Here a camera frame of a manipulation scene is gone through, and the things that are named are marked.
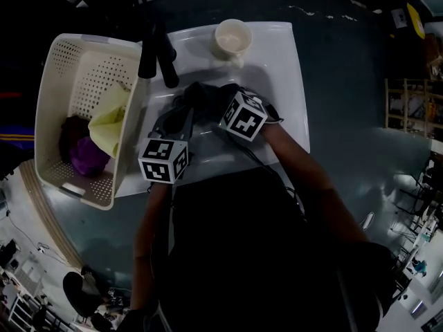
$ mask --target white plastic basket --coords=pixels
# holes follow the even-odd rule
[[[55,38],[44,67],[35,123],[35,168],[44,184],[93,207],[112,208],[126,170],[120,159],[122,144],[128,141],[123,134],[133,133],[136,126],[134,120],[128,122],[128,112],[117,158],[111,159],[98,177],[81,176],[71,164],[63,163],[58,142],[66,118],[78,115],[91,119],[114,83],[123,82],[131,89],[127,109],[130,107],[140,56],[141,46],[129,41],[71,34]]]

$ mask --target black cloth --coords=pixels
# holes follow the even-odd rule
[[[80,139],[89,136],[88,124],[88,120],[82,119],[79,116],[72,116],[64,121],[58,143],[60,156],[64,163],[71,163],[70,150],[78,146]]]
[[[33,326],[37,331],[43,331],[43,327],[47,325],[46,323],[46,311],[47,307],[42,306],[33,317]]]
[[[174,332],[375,331],[389,309],[390,251],[325,243],[264,169],[178,187],[173,204],[175,244],[155,279]],[[143,331],[143,316],[118,332]]]
[[[8,142],[0,142],[0,181],[14,174],[24,161],[34,157],[33,150],[23,150]]]
[[[8,245],[0,248],[0,267],[5,268],[17,251],[15,241],[9,241]]]
[[[112,323],[99,313],[94,313],[92,315],[91,323],[98,332],[110,332],[112,328]]]
[[[278,112],[265,97],[258,95],[254,90],[246,89],[238,84],[226,84],[222,87],[216,87],[201,82],[194,82],[185,89],[183,96],[178,97],[175,102],[181,106],[194,109],[194,124],[201,121],[219,122],[238,92],[251,97],[259,97],[262,101],[262,106],[266,109],[271,119],[274,121],[280,119]]]
[[[83,278],[75,272],[69,272],[63,278],[63,290],[69,303],[82,317],[91,317],[103,299],[97,295],[90,295],[82,290]]]

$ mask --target basket handle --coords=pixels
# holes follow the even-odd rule
[[[109,44],[108,37],[95,36],[95,35],[82,35],[82,39],[87,42],[97,42],[97,43]]]
[[[86,193],[84,189],[74,186],[69,182],[63,183],[58,189],[59,191],[74,199],[81,199],[84,193]]]

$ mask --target person's forearm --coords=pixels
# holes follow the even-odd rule
[[[279,124],[265,125],[261,134],[298,192],[334,188],[325,170]]]
[[[147,202],[145,216],[134,240],[134,268],[132,277],[131,308],[138,310],[156,299],[151,267],[152,242],[163,215],[170,213],[172,186],[155,183]]]
[[[151,188],[145,216],[141,221],[134,240],[134,257],[149,256],[155,233],[163,214],[170,213],[172,186],[155,183]]]
[[[300,196],[306,215],[341,243],[367,241],[325,170],[279,125],[261,130]]]

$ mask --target yellow cloth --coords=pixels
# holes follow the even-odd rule
[[[122,130],[124,107],[129,98],[129,90],[114,84],[102,94],[102,102],[89,122],[89,135],[92,141],[112,158],[117,157],[118,141]]]

